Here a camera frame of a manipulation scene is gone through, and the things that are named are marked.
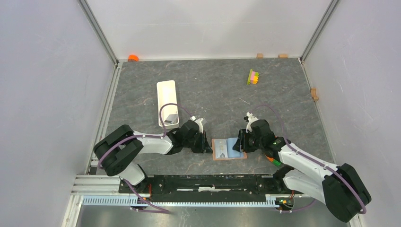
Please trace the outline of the brown leather card holder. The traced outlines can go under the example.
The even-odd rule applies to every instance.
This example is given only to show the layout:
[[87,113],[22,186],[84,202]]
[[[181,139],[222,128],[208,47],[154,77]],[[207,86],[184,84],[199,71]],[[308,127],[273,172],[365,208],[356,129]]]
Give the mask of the brown leather card holder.
[[213,160],[247,159],[247,154],[233,149],[237,138],[212,139]]

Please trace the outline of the white rectangular tray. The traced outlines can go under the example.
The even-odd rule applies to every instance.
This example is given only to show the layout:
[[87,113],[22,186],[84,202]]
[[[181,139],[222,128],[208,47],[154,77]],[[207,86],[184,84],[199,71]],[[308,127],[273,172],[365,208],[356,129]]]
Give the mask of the white rectangular tray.
[[[162,123],[164,123],[164,120],[168,115],[178,114],[178,107],[176,105],[165,106],[160,114],[161,107],[165,104],[177,104],[176,86],[174,80],[161,81],[157,83],[157,104],[158,124],[160,127],[162,127]],[[173,129],[178,126],[179,119],[176,124],[165,124],[166,129]]]

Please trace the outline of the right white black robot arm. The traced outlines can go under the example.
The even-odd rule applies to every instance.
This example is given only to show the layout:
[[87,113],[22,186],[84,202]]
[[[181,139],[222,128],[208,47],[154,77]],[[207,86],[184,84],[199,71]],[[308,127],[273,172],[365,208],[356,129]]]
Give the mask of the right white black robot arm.
[[282,167],[273,175],[277,192],[309,195],[342,222],[366,213],[372,197],[353,166],[339,166],[303,151],[289,139],[276,136],[264,119],[247,116],[245,121],[247,126],[239,131],[233,149],[245,153],[260,150],[279,161]]

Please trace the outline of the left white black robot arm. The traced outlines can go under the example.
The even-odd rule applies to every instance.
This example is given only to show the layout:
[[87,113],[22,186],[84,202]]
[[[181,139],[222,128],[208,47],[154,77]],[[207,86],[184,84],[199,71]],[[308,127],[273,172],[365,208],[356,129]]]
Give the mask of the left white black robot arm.
[[134,158],[139,154],[173,155],[190,149],[193,153],[212,153],[201,119],[188,120],[181,127],[162,134],[144,134],[124,124],[95,144],[93,152],[98,168],[107,176],[119,176],[130,183],[136,192],[148,188],[148,179]]

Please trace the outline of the orange horseshoe toy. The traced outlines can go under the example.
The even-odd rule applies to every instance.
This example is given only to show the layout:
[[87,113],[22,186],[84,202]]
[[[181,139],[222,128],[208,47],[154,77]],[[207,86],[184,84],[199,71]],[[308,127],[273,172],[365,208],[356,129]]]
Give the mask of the orange horseshoe toy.
[[275,162],[275,159],[274,158],[272,158],[272,157],[269,157],[269,156],[266,156],[266,158],[270,161],[270,162],[272,162],[272,163],[274,163]]

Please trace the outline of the green toy block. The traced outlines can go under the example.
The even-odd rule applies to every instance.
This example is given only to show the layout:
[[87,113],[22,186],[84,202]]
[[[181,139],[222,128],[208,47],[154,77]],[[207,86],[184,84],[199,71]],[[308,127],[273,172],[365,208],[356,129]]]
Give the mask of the green toy block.
[[277,160],[273,160],[272,163],[276,166],[276,167],[280,167],[281,166],[281,162],[277,161]]

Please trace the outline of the colourful toy brick stack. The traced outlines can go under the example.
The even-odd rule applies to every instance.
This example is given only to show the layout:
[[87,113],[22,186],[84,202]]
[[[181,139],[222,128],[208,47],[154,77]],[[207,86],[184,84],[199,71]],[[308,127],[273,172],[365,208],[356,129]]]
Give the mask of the colourful toy brick stack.
[[259,76],[260,74],[253,69],[250,69],[248,79],[247,79],[247,85],[254,84],[256,85],[259,82]]

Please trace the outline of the curved wooden piece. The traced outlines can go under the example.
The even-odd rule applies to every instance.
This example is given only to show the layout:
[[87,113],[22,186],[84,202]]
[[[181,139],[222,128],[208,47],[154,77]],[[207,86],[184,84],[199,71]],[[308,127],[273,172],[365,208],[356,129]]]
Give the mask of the curved wooden piece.
[[311,88],[310,93],[311,93],[312,100],[314,102],[317,102],[319,100],[319,97],[317,95],[317,89],[315,87]]

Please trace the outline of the flat wooden block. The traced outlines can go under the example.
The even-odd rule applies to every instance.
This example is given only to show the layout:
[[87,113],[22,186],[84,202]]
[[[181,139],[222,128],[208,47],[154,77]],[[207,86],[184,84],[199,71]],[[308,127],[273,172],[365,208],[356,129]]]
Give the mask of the flat wooden block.
[[286,54],[286,53],[280,53],[280,54],[278,55],[278,58],[288,58],[288,57],[289,57],[289,55]]

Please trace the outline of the orange round cap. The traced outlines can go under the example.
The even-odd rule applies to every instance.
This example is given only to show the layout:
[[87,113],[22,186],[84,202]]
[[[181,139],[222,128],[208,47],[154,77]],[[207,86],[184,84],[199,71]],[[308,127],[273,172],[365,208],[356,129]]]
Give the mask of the orange round cap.
[[128,61],[128,62],[131,62],[131,61],[139,61],[139,57],[138,57],[137,55],[135,55],[135,54],[130,54],[130,55],[128,56],[127,61]]

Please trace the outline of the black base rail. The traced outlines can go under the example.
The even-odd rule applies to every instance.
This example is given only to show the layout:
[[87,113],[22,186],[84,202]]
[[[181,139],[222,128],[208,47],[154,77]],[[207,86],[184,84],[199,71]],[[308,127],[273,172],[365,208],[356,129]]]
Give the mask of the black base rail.
[[152,202],[262,202],[267,194],[300,194],[272,175],[151,175],[134,188]]

